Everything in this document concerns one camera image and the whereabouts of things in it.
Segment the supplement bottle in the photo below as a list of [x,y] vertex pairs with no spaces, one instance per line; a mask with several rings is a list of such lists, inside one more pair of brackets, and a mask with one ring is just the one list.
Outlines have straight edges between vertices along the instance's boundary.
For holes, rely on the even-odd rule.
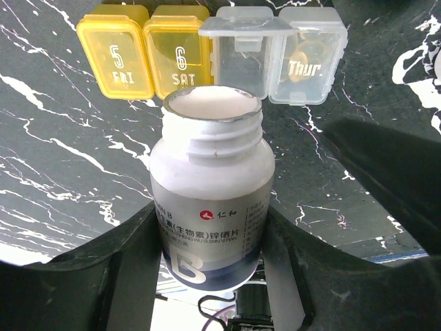
[[230,291],[254,273],[274,173],[260,100],[225,86],[168,95],[150,155],[167,267],[182,284]]

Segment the bottle label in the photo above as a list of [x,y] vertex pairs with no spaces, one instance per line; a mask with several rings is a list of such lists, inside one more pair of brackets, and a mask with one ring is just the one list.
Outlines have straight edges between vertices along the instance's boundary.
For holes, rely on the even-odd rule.
[[272,179],[243,197],[212,201],[170,192],[152,178],[163,254],[170,273],[198,290],[220,291],[256,269]]

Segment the black cable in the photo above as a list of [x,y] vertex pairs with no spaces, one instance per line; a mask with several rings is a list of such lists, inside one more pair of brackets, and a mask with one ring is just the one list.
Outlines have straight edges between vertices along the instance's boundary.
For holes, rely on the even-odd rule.
[[226,331],[227,324],[225,324],[225,322],[222,319],[218,319],[217,317],[214,317],[214,316],[202,311],[201,305],[208,300],[216,300],[216,301],[222,301],[222,302],[234,302],[236,300],[236,294],[234,294],[232,299],[225,299],[225,298],[221,298],[221,297],[216,297],[215,295],[205,295],[204,297],[200,298],[198,301],[199,313],[202,316],[204,316],[206,319],[209,319],[210,321],[215,321],[215,322],[220,323],[222,325],[222,328],[224,329],[224,331]]

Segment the cable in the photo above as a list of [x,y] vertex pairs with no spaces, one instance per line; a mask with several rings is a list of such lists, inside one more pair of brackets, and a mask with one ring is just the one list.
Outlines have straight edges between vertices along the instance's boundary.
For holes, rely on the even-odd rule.
[[210,314],[207,314],[206,312],[202,311],[201,305],[208,300],[216,300],[216,301],[222,301],[222,302],[234,302],[236,300],[236,294],[234,294],[232,299],[225,299],[225,298],[221,298],[221,297],[216,297],[215,295],[205,295],[204,297],[200,298],[198,301],[199,313],[202,316],[204,316],[205,318],[209,319],[210,321],[218,322],[219,324],[222,325],[222,328],[224,329],[224,331],[226,331],[227,324],[225,324],[225,322],[222,319],[219,319],[218,317],[215,317],[214,315],[210,315]]
[[[228,307],[225,307],[225,308],[219,310],[218,312],[216,312],[216,314],[214,314],[213,317],[220,317],[221,315],[225,314],[226,312],[233,310],[235,307],[236,307],[236,305],[229,305]],[[212,322],[212,320],[209,319],[207,321],[207,323],[204,324],[201,331],[207,331],[208,326],[210,325],[211,322]]]

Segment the pill compartment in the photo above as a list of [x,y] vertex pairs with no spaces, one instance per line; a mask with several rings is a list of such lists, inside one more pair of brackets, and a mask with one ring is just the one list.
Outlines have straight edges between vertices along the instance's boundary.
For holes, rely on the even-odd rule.
[[141,5],[99,5],[78,23],[76,33],[106,97],[153,97],[142,35],[148,19],[148,11]]
[[269,84],[272,103],[323,103],[347,44],[347,30],[334,8],[288,7],[279,17],[295,34],[277,41]]
[[213,41],[212,75],[216,85],[268,95],[271,57],[276,40],[293,33],[268,7],[222,7],[208,18],[199,35]]
[[143,34],[156,94],[164,99],[181,88],[213,84],[210,40],[198,30],[209,17],[204,6],[159,6]]

